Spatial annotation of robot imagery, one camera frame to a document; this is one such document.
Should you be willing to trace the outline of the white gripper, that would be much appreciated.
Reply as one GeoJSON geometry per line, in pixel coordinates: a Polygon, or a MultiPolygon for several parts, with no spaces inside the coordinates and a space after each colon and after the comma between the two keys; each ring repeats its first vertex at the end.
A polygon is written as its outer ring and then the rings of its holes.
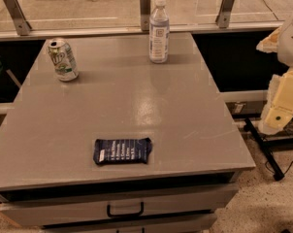
{"type": "Polygon", "coordinates": [[[266,135],[282,130],[293,118],[293,29],[279,27],[256,47],[265,53],[275,52],[277,60],[289,67],[283,75],[272,75],[258,129],[266,135]]]}

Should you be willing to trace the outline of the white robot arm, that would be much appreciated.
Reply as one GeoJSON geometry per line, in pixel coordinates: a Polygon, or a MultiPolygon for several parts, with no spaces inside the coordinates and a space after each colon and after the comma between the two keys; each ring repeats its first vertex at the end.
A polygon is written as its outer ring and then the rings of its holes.
{"type": "Polygon", "coordinates": [[[283,130],[293,118],[293,12],[282,26],[261,40],[256,47],[265,53],[275,52],[277,60],[289,69],[283,75],[272,75],[258,129],[266,135],[283,130]]]}

